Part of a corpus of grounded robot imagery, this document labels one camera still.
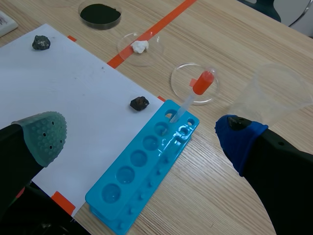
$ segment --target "orange tape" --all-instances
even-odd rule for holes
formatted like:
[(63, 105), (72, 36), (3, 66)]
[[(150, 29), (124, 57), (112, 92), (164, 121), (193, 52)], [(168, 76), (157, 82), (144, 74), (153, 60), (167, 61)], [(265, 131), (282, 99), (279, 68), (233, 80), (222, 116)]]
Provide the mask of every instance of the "orange tape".
[(56, 191), (52, 195), (52, 200), (55, 201), (63, 210), (65, 210), (69, 215), (72, 215), (73, 211), (75, 210), (75, 206), (71, 204), (69, 200), (63, 197), (58, 191)]
[(71, 39), (73, 42), (76, 42), (76, 41), (77, 41), (76, 38), (74, 38), (74, 37), (72, 37), (72, 36), (70, 36), (70, 35), (68, 35), (68, 38)]
[(191, 86), (191, 87), (193, 87), (194, 85), (195, 85), (195, 83), (196, 83), (196, 79), (191, 79), (191, 81), (190, 81), (190, 83), (189, 83), (189, 86)]
[[(149, 28), (145, 33), (143, 33), (141, 36), (139, 36), (136, 39), (136, 41), (148, 41), (148, 40), (150, 40), (153, 36), (155, 36), (162, 29), (164, 29), (165, 26), (167, 26), (170, 22), (172, 22), (177, 16), (179, 16), (181, 13), (183, 13), (188, 7), (190, 7), (196, 1), (197, 0), (185, 0), (182, 4), (180, 4), (173, 11), (171, 11), (169, 14), (167, 14), (163, 19), (161, 19), (159, 22), (157, 22), (155, 25), (153, 25), (151, 28)], [(117, 68), (119, 65), (121, 65), (124, 62), (124, 59), (127, 59), (128, 57), (130, 57), (133, 52), (134, 51), (133, 51), (131, 45), (129, 44), (127, 47), (125, 47), (120, 52), (120, 54), (122, 54), (122, 57), (120, 56), (120, 54), (114, 56), (108, 62), (108, 65), (110, 65), (114, 69)]]
[(158, 98), (159, 98), (160, 100), (162, 100), (163, 102), (165, 102), (165, 99), (162, 98), (161, 96), (158, 96)]

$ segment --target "black powder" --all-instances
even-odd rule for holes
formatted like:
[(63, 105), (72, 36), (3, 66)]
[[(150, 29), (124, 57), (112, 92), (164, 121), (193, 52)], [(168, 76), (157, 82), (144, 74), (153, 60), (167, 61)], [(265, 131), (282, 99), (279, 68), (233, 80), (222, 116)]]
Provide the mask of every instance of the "black powder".
[(85, 7), (80, 17), (92, 24), (108, 24), (116, 21), (121, 13), (116, 9), (103, 4), (92, 4)]

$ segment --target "wooden table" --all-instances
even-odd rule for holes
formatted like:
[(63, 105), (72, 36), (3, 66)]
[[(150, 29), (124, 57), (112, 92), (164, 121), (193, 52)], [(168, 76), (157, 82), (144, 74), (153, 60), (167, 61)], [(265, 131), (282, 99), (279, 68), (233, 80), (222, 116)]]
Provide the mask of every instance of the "wooden table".
[[(117, 54), (118, 39), (130, 32), (144, 32), (182, 2), (121, 0), (121, 23), (97, 31), (79, 21), (80, 0), (67, 8), (49, 7), (43, 0), (1, 0), (0, 9), (14, 18), (19, 28), (0, 38), (0, 46), (48, 23), (107, 62)], [(152, 67), (134, 67), (126, 61), (117, 70), (154, 95), (180, 102), (169, 85), (172, 69), (185, 62), (210, 64), (219, 71), (221, 91), (214, 102), (191, 108), (200, 126), (129, 234), (275, 234), (256, 193), (224, 156), (214, 126), (263, 63), (293, 68), (311, 89), (313, 41), (235, 0), (197, 0), (159, 35), (166, 46), (162, 61)], [(312, 107), (302, 109), (272, 130), (313, 153), (312, 114)], [(111, 234), (86, 204), (74, 218), (92, 235)]]

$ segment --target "white paper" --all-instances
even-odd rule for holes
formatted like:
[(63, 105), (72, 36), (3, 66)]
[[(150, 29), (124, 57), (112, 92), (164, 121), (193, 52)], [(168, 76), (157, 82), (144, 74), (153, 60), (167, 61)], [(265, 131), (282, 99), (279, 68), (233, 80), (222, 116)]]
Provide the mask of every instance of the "white paper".
[[(51, 47), (35, 51), (36, 35)], [(129, 106), (145, 96), (141, 112)], [(46, 111), (61, 113), (67, 138), (60, 155), (34, 179), (52, 196), (59, 191), (75, 207), (162, 101), (47, 24), (0, 48), (0, 129)]]

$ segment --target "dropper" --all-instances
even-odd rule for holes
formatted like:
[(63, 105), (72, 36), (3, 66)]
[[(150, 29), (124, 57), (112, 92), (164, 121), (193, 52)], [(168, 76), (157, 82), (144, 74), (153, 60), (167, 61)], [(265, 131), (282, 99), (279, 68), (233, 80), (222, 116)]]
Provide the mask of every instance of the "dropper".
[(188, 110), (189, 106), (194, 102), (198, 95), (202, 95), (214, 81), (214, 75), (210, 71), (204, 71), (194, 86), (191, 94), (187, 97), (185, 102), (178, 109), (177, 113), (172, 117), (170, 123), (177, 122), (180, 117)]

